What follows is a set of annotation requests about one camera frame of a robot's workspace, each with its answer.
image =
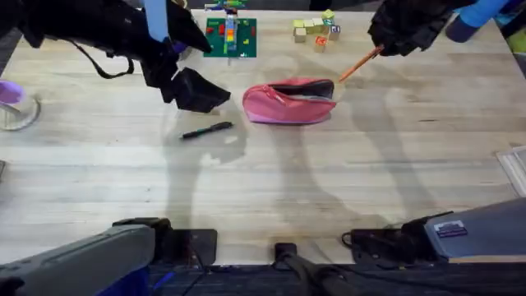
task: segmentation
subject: purple lid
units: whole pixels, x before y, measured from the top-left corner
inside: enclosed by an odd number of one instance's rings
[[[24,89],[15,82],[0,81],[0,103],[16,104],[24,99]]]

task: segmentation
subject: wooden table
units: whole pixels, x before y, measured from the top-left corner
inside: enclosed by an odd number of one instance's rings
[[[200,24],[222,15],[194,14]],[[293,42],[292,19],[317,13],[241,16],[258,19],[256,59],[228,66],[194,52],[180,64],[232,92],[207,115],[164,104],[140,71],[106,81],[70,44],[20,42],[2,78],[43,112],[0,133],[1,262],[137,216],[217,229],[217,263],[269,262],[279,241],[313,261],[349,262],[342,232],[515,198],[495,153],[526,145],[526,85],[493,23],[466,44],[442,35],[425,53],[378,57],[337,85],[331,120],[284,127],[248,122],[243,92],[291,76],[336,79],[371,49],[372,14],[339,12],[342,34],[325,53],[312,36]],[[90,52],[108,72],[126,68]],[[223,120],[236,128],[178,140]]]

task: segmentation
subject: pink pencil case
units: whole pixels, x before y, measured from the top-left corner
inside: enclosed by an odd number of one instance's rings
[[[334,90],[334,82],[328,79],[291,78],[251,87],[242,104],[254,123],[319,123],[336,106]]]

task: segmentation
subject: orange pencil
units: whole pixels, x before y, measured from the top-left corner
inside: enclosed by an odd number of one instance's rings
[[[363,66],[364,63],[377,56],[378,53],[380,53],[382,50],[384,50],[384,45],[376,46],[370,53],[367,54],[367,56],[363,57],[359,62],[356,63],[356,65],[354,65],[353,67],[348,69],[344,74],[342,74],[342,76],[339,78],[339,82],[347,79],[347,77],[355,73],[355,71],[361,66]]]

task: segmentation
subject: toy block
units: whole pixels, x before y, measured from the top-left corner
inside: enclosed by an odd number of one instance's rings
[[[324,20],[333,20],[335,18],[335,13],[330,9],[321,13],[321,18]]]
[[[314,34],[314,33],[316,33],[316,30],[314,29],[314,22],[312,22],[312,20],[305,20],[305,21],[303,21],[303,26],[305,27],[305,30],[307,31],[307,34]]]
[[[313,18],[312,24],[314,24],[315,33],[321,33],[323,31],[323,20],[320,17]]]
[[[325,46],[327,45],[327,38],[323,36],[316,37],[316,42],[314,45],[314,51],[317,53],[323,53],[325,51]]]
[[[293,25],[294,25],[294,29],[303,28],[303,20],[294,20]]]
[[[327,35],[330,33],[330,27],[335,25],[333,20],[323,20],[323,31],[321,33]]]
[[[339,33],[341,29],[339,28],[339,25],[333,25],[330,27],[330,33],[329,33],[329,40],[336,41],[339,39]]]
[[[307,30],[305,28],[294,29],[294,42],[303,43],[307,40]]]

